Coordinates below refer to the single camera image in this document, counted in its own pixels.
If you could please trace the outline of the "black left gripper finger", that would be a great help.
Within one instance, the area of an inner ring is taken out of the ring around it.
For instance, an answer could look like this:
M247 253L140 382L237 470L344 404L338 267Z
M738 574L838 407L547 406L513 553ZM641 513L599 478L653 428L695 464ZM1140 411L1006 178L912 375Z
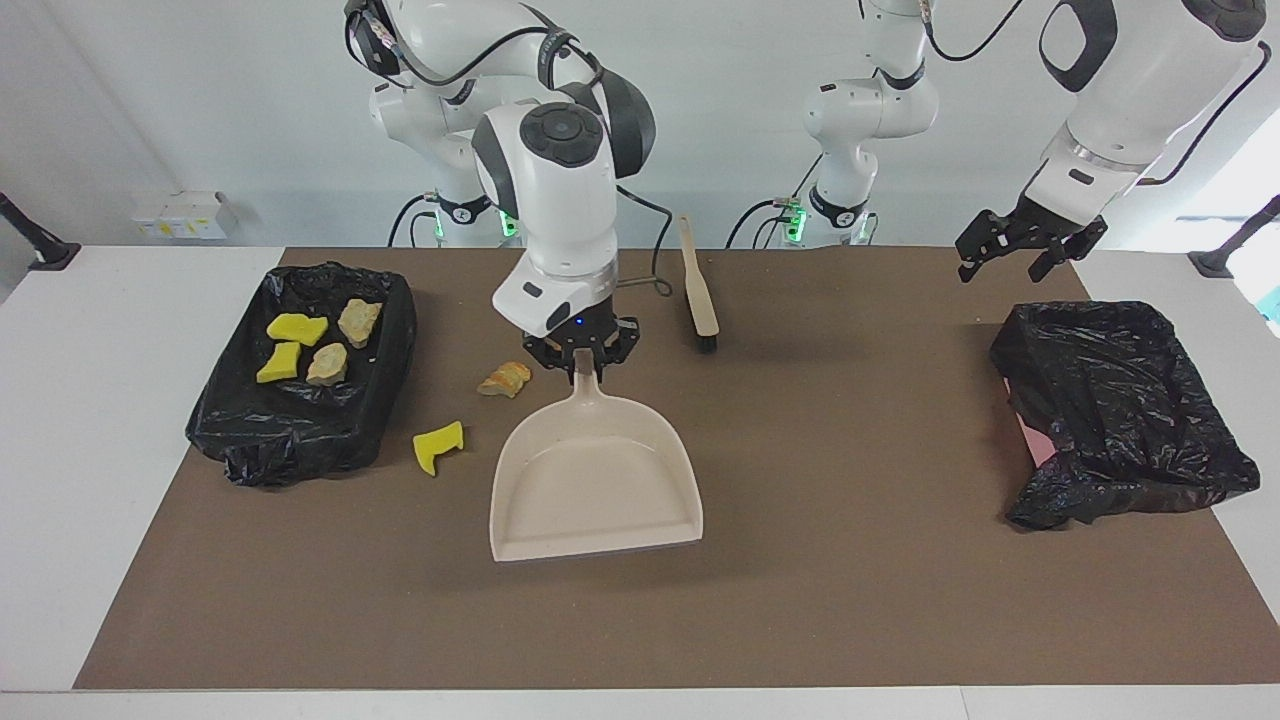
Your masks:
M1010 254L1006 229L1009 219L993 211L979 211L955 241L960 256L957 275L963 283L969 283L982 266Z
M1028 268L1030 281L1039 283L1056 266L1085 259L1107 229L1108 224L1103 218L1096 218L1088 225L1075 228L1071 232L1047 227L1038 228L1033 237L1038 243L1037 247L1042 245L1042 252Z

